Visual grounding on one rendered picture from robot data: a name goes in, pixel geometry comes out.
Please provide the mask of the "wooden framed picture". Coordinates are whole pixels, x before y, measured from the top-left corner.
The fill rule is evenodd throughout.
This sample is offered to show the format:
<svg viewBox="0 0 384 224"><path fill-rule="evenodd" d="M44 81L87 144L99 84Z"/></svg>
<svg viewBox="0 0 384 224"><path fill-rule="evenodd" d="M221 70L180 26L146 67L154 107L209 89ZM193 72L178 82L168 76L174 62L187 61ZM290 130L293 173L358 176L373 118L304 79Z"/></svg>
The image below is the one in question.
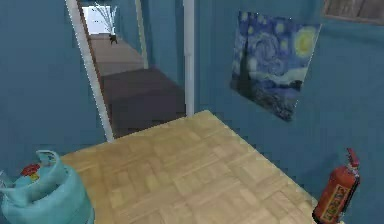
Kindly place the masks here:
<svg viewBox="0 0 384 224"><path fill-rule="evenodd" d="M324 0L325 18L384 26L384 0Z"/></svg>

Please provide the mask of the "red fire extinguisher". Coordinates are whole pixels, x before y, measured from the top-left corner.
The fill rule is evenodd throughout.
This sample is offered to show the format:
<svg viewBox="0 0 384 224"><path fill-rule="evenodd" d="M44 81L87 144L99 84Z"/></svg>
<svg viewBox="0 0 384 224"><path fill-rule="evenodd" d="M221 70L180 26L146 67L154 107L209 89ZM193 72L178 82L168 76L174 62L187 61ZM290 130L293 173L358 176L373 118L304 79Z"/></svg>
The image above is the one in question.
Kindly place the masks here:
<svg viewBox="0 0 384 224"><path fill-rule="evenodd" d="M352 148L347 148L348 163L335 168L312 212L316 224L339 224L360 185L359 159Z"/></svg>

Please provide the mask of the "blue starry night painting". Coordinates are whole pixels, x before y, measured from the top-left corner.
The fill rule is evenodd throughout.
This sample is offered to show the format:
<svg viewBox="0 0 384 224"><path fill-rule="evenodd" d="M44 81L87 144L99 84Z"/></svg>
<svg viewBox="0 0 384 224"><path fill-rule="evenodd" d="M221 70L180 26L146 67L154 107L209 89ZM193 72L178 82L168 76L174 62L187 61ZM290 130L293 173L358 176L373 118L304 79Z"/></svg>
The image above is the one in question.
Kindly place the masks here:
<svg viewBox="0 0 384 224"><path fill-rule="evenodd" d="M319 23L239 12L231 89L291 121L321 28Z"/></svg>

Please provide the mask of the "teal gas cylinder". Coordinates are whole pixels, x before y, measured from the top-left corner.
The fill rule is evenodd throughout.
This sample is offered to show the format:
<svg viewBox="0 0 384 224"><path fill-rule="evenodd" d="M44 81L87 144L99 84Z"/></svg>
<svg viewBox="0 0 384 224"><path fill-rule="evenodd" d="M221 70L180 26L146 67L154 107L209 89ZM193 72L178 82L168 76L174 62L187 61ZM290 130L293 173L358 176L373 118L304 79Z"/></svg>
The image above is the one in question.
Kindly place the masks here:
<svg viewBox="0 0 384 224"><path fill-rule="evenodd" d="M95 224L81 177L58 153L37 150L38 163L12 181L0 172L1 211L9 224Z"/></svg>

